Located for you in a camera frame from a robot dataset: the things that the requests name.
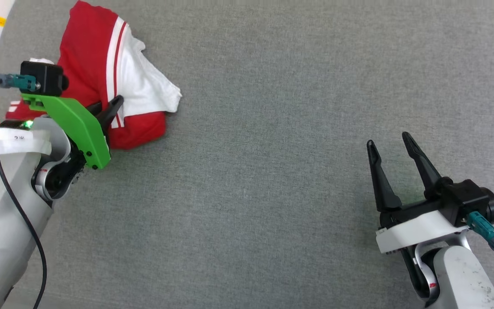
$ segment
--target robotic arm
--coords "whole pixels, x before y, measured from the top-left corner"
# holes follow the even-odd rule
[[[53,202],[67,193],[84,167],[97,170],[110,161],[106,129],[123,104],[117,96],[102,111],[100,102],[84,108],[76,100],[61,98],[67,78],[56,65],[24,61],[20,72],[0,76],[0,86],[20,88],[30,109],[47,115],[0,125],[0,307],[24,274],[36,245],[43,264],[42,291],[45,288],[45,254],[38,235],[53,213]],[[34,140],[39,135],[47,137],[42,142],[49,151],[27,151],[40,144]]]
[[[494,287],[472,253],[466,234],[473,229],[494,250],[494,194],[472,180],[442,177],[413,137],[403,133],[409,156],[424,183],[424,201],[402,205],[381,167],[375,143],[367,142],[380,228],[381,253],[400,252],[425,308],[494,308]],[[435,248],[439,242],[447,246]]]

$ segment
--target green bracket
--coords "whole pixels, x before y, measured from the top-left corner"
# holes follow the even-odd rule
[[[21,94],[33,111],[45,112],[83,151],[87,166],[104,168],[110,162],[110,149],[98,120],[72,98]]]

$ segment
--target cable connector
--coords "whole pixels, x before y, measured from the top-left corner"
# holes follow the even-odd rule
[[[19,88],[20,90],[38,90],[41,85],[33,76],[21,76],[19,74],[0,74],[1,88]]]
[[[478,211],[469,213],[466,217],[466,224],[474,232],[480,234],[494,251],[494,226],[482,214]]]

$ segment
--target green led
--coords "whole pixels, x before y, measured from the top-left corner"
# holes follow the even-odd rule
[[[31,129],[33,125],[33,121],[24,121],[22,125],[24,125],[24,127],[27,127],[28,129]]]

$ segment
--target red cloth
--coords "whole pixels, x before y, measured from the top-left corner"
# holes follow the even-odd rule
[[[102,102],[102,109],[117,94],[118,57],[121,57],[122,37],[128,28],[115,12],[78,1],[70,10],[70,20],[62,36],[60,59],[70,85],[62,97],[74,98],[83,106]],[[42,113],[30,111],[26,104],[18,105],[6,114],[6,119],[25,121]],[[131,149],[165,133],[165,113],[150,112],[116,117],[108,129],[111,148]]]

